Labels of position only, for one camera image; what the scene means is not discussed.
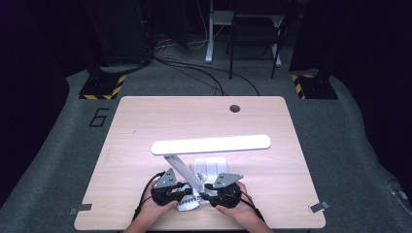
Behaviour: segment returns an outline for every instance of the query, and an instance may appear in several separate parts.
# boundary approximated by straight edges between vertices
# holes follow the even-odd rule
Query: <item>human hand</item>
[[[159,206],[152,198],[152,188],[155,182],[151,182],[146,190],[144,201],[139,215],[127,227],[124,232],[140,233],[146,232],[162,215],[171,211],[178,205],[177,201],[172,201],[164,206]]]
[[[242,191],[242,196],[240,197],[244,201],[248,202],[250,205],[240,201],[235,208],[227,208],[224,206],[216,206],[216,210],[224,215],[233,217],[237,223],[245,227],[249,232],[272,232],[272,230],[262,221],[254,208],[253,200],[246,190],[246,186],[243,183],[237,182],[240,190]]]

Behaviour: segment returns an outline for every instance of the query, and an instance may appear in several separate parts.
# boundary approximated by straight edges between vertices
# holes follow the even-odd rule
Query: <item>chair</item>
[[[226,48],[226,54],[230,48],[230,79],[232,79],[234,47],[265,46],[263,52],[265,54],[272,45],[277,45],[274,56],[271,50],[271,58],[274,59],[271,79],[274,78],[276,60],[290,24],[291,12],[291,0],[240,0],[238,2]],[[276,26],[269,16],[283,17]]]

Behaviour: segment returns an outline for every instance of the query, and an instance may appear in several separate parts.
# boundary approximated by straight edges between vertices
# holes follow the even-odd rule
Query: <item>white device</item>
[[[270,148],[271,142],[267,135],[247,135],[220,138],[202,138],[187,140],[157,141],[152,145],[153,155],[162,155],[196,191],[204,192],[204,181],[199,179],[178,154],[225,152],[239,150],[264,150]]]

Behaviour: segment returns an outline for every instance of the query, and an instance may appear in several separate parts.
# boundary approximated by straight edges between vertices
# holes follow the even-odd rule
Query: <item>wooden table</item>
[[[232,105],[240,107],[233,113]],[[83,204],[78,230],[123,230],[134,214],[144,186],[170,165],[151,153],[153,142],[266,134],[268,150],[181,155],[187,165],[198,157],[223,156],[228,172],[241,180],[270,228],[322,228],[319,203],[288,107],[282,97],[123,97],[100,153]],[[152,230],[241,229],[210,205],[180,213],[172,210]]]

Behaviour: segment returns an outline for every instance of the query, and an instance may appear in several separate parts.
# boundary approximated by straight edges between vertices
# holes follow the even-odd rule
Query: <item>dark background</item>
[[[176,11],[198,11],[197,5],[176,2],[186,7]],[[200,3],[207,13],[208,1]],[[333,67],[332,75],[348,86],[360,106],[366,135],[379,161],[412,197],[410,9],[404,1],[309,0],[291,70]],[[86,68],[85,55],[107,66],[108,52],[99,41],[100,32],[95,30],[85,1],[2,1],[0,16],[3,205],[65,103],[66,77]],[[198,18],[187,16],[188,28],[196,27],[193,23]],[[81,27],[74,30],[76,20]],[[141,38],[134,46],[147,45],[146,31],[138,20],[123,25],[124,30],[139,28],[136,37]],[[120,44],[119,51],[130,48],[129,42]],[[138,62],[144,53],[138,49],[127,56],[137,57],[134,62]]]

